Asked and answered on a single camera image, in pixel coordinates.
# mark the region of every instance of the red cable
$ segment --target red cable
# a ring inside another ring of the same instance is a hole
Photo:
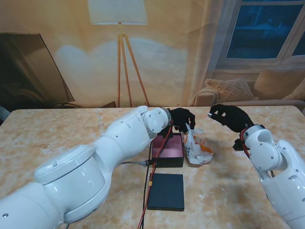
[[[162,142],[161,148],[160,148],[160,150],[159,150],[159,152],[158,152],[158,154],[157,154],[157,158],[159,157],[159,155],[160,155],[160,153],[161,153],[161,150],[163,149],[164,144],[165,144],[166,140],[168,139],[168,136],[170,135],[170,132],[171,132],[172,128],[173,128],[173,126],[171,125],[171,127],[169,128],[169,130],[168,130],[168,132],[167,132],[167,135],[166,135],[164,141]],[[153,175],[154,175],[154,173],[155,173],[155,171],[156,171],[156,164],[157,164],[157,161],[155,160],[155,162],[153,163],[153,167],[152,167],[152,173],[151,173],[151,175],[150,175],[150,177],[149,177],[149,183],[151,183],[151,182],[153,181]],[[151,190],[151,186],[149,185],[149,186],[148,186],[148,190],[147,190],[147,196],[146,196],[146,201],[145,201],[145,207],[144,207],[144,209],[143,209],[143,212],[142,212],[142,215],[141,215],[141,218],[140,218],[140,222],[139,222],[139,224],[138,224],[137,229],[140,228],[141,223],[142,223],[142,220],[143,220],[143,217],[144,217],[144,215],[145,215],[146,208],[147,208],[147,204],[148,204],[148,197],[149,197],[149,192],[150,192],[150,190]]]
[[[243,142],[243,141],[244,141],[243,135],[244,135],[244,132],[245,132],[246,130],[247,130],[247,128],[241,131],[241,133],[240,133],[240,140],[242,141],[244,153],[247,155],[248,158],[250,158],[250,155],[249,155],[249,153],[248,153],[247,147],[245,146],[245,144],[244,144],[244,142]]]

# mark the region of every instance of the window frame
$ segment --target window frame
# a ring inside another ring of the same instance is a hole
[[[302,1],[242,1],[236,0],[235,7],[233,13],[231,15],[231,19],[229,26],[227,28],[227,33],[224,39],[224,43],[222,46],[222,50],[219,55],[219,59],[216,65],[221,66],[243,66],[243,67],[251,67],[251,66],[273,66],[280,64],[290,64],[290,63],[299,63],[305,62],[305,55],[302,56],[292,56],[299,40],[301,39],[303,32],[305,31],[305,0]],[[244,5],[302,5],[303,7],[300,10],[298,17],[295,20],[292,29],[290,30],[278,56],[276,58],[270,59],[242,59],[242,58],[226,58],[231,39],[233,36],[233,32],[235,29],[235,25],[237,22],[237,18],[239,15],[239,11],[241,6]]]

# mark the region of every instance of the knit pillow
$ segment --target knit pillow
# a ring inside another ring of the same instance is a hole
[[[291,94],[287,95],[284,99],[301,99],[301,100],[305,100],[305,78],[295,88],[295,90]]]
[[[258,99],[254,98],[249,85],[243,78],[227,81],[207,79],[205,84],[218,92],[219,100],[217,102],[236,102]]]

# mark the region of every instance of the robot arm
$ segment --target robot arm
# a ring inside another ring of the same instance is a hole
[[[140,106],[91,145],[76,146],[37,168],[35,182],[0,200],[1,228],[56,229],[89,216],[106,200],[113,170],[142,152],[172,116],[174,123],[190,119],[195,125],[194,115],[179,109],[171,115],[163,108]]]
[[[216,105],[209,117],[241,133],[241,140],[237,139],[234,146],[242,143],[246,151],[250,150],[249,159],[271,205],[291,229],[304,228],[305,162],[294,147],[285,140],[274,142],[272,133],[262,125],[254,125],[240,108]],[[273,170],[279,174],[269,176]]]

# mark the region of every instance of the floor lamp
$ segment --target floor lamp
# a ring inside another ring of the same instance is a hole
[[[122,32],[122,25],[146,25],[147,16],[143,0],[88,0],[90,20],[93,25],[110,25],[116,24],[119,26],[118,34],[118,107],[120,107],[120,92],[121,92],[121,51],[123,56],[127,91],[129,104],[132,107],[132,97],[129,87],[126,55],[124,48],[124,40],[128,51],[132,58],[135,71],[141,85],[146,104],[149,106],[145,88],[141,80],[139,69],[135,61],[132,48],[129,42],[128,35]]]

